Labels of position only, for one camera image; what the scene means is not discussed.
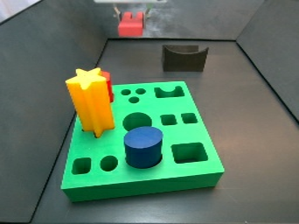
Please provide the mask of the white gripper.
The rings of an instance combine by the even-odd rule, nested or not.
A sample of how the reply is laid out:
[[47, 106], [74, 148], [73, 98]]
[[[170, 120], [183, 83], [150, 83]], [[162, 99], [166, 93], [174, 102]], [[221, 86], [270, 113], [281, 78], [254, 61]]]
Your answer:
[[163, 4], [169, 0], [94, 0], [98, 4], [114, 4], [113, 8], [115, 11], [115, 17], [118, 21], [122, 21], [122, 11], [118, 8], [118, 4], [146, 4], [145, 10], [145, 23], [146, 20], [150, 18], [150, 11], [153, 9], [154, 4]]

